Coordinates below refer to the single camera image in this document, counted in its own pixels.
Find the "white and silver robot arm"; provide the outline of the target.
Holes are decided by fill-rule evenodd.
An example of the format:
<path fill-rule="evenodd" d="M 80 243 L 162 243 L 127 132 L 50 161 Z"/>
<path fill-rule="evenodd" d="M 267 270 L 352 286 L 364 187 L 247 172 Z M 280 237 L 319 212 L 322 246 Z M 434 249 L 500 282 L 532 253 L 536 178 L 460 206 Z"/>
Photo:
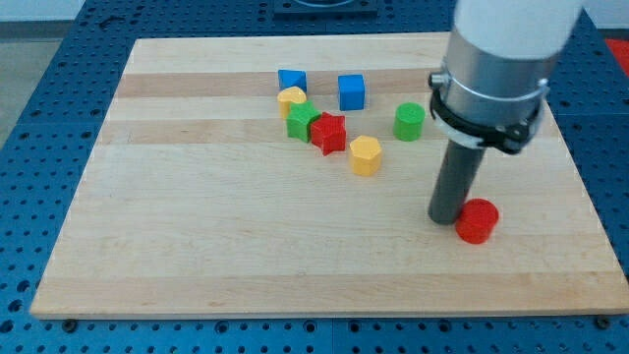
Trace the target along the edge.
<path fill-rule="evenodd" d="M 429 76 L 437 127 L 469 149 L 517 154 L 543 119 L 549 76 L 582 0 L 459 0 L 439 71 Z"/>

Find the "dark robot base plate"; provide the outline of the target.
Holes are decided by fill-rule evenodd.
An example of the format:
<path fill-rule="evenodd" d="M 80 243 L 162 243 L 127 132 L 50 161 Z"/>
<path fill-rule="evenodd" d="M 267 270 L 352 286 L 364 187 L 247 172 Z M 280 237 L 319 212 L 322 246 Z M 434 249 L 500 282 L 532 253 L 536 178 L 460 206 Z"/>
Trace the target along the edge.
<path fill-rule="evenodd" d="M 378 0 L 272 0 L 275 18 L 298 16 L 375 15 Z"/>

